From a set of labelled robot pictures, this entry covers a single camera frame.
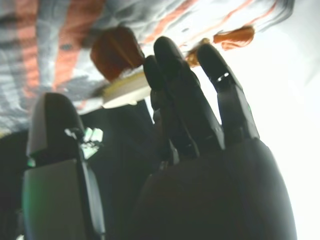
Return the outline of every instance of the striped cloth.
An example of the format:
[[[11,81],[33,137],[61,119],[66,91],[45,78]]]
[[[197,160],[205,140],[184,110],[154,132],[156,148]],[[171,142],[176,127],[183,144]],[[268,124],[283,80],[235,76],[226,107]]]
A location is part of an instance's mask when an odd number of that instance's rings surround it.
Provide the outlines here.
[[[105,29],[131,28],[146,55],[157,37],[183,51],[203,37],[254,25],[261,32],[289,17],[294,0],[0,0],[0,136],[28,127],[43,92],[68,96],[79,113],[107,81],[90,60]]]

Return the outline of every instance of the brown object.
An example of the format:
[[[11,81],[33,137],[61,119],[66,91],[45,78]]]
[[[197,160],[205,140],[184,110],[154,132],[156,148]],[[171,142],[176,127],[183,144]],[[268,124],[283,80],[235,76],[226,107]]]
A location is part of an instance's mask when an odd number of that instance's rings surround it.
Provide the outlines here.
[[[93,44],[90,57],[110,82],[124,70],[141,66],[145,59],[134,33],[122,26],[103,32]]]
[[[200,63],[198,62],[198,58],[197,58],[198,48],[203,44],[209,44],[209,43],[210,43],[210,39],[204,38],[197,44],[197,46],[195,46],[191,51],[189,51],[185,60],[189,64],[190,68],[194,68],[194,67],[197,67],[200,65]]]
[[[227,51],[247,46],[254,39],[255,30],[252,26],[246,26],[234,31],[218,33],[213,36],[215,44],[221,44]]]

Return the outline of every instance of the wrinkled fabric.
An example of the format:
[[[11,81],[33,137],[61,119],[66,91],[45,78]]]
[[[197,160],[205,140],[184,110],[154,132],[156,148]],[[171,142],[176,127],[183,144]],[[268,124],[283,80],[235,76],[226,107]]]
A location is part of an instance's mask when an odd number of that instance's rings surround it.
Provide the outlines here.
[[[294,0],[0,0],[0,135],[28,127],[43,92],[68,96],[79,113],[101,105],[107,81],[90,60],[105,29],[132,29],[144,54],[160,35],[182,51],[204,36],[288,18]]]

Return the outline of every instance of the robotic hand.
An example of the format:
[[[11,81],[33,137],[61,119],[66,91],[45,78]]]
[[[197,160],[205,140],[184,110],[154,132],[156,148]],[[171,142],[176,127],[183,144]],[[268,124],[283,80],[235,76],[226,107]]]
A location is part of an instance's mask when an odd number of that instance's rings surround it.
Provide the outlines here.
[[[128,239],[297,239],[284,180],[218,51],[205,44],[197,57],[217,91],[222,125],[176,45],[161,37],[154,53],[144,72],[155,124],[180,156],[195,160],[149,177]]]

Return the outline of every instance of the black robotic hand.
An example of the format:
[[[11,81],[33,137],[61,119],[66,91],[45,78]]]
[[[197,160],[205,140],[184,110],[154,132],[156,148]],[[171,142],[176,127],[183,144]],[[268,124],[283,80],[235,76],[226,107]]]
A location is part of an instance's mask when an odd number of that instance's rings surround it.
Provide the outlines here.
[[[141,192],[128,239],[295,240],[285,182],[260,137],[243,89],[211,45],[198,60],[217,91],[220,125],[196,75],[166,37],[144,72],[162,137],[195,160],[153,174]]]

